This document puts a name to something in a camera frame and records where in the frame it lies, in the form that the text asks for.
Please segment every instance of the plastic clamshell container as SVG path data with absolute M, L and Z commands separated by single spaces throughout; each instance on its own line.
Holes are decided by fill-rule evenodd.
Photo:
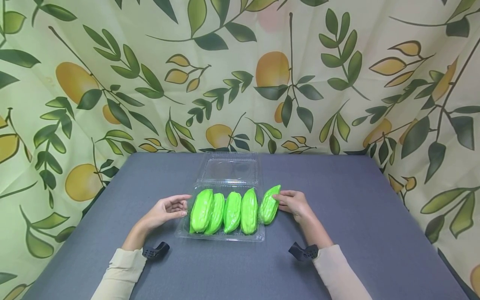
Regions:
M 213 193 L 220 192 L 227 200 L 230 192 L 238 192 L 243 197 L 248 189 L 254 188 L 260 207 L 263 198 L 261 175 L 258 153 L 205 153 L 197 181 L 193 186 L 192 198 L 188 200 L 188 214 L 180 220 L 176 235 L 181 238 L 205 240 L 263 241 L 265 227 L 258 218 L 257 230 L 251 235 L 244 234 L 240 225 L 233 232 L 225 233 L 223 224 L 212 235 L 190 233 L 190 212 L 198 193 L 204 189 L 213 189 Z

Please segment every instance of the black wrist strap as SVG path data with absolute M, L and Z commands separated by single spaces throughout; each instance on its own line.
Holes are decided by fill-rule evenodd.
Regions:
M 159 260 L 165 257 L 167 255 L 167 252 L 169 251 L 170 246 L 165 243 L 161 242 L 160 245 L 156 248 L 152 247 L 144 247 L 144 251 L 142 252 L 142 255 L 147 258 L 147 260 Z
M 318 247 L 317 245 L 310 245 L 307 248 L 303 249 L 297 242 L 293 243 L 290 247 L 290 252 L 298 261 L 305 262 L 311 261 L 318 256 Z

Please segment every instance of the long sleeve shirt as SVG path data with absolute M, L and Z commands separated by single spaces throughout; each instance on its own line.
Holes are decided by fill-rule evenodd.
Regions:
M 128 300 L 145 262 L 142 250 L 117 249 L 91 300 Z M 320 249 L 313 264 L 332 300 L 372 300 L 340 246 Z

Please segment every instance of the floral curtain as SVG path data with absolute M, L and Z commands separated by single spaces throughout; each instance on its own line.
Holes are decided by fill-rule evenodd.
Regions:
M 0 0 L 0 299 L 128 155 L 369 155 L 480 295 L 480 2 Z

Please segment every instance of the gray tablecloth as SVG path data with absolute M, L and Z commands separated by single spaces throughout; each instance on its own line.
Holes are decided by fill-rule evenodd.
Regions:
M 24 300 L 87 300 L 130 228 L 162 197 L 190 192 L 195 154 L 132 155 Z M 366 156 L 261 155 L 264 186 L 305 192 L 374 300 L 467 299 L 415 220 Z M 329 299 L 311 263 L 288 253 L 302 241 L 280 212 L 263 242 L 181 239 L 165 224 L 149 245 L 168 256 L 147 263 L 132 299 Z

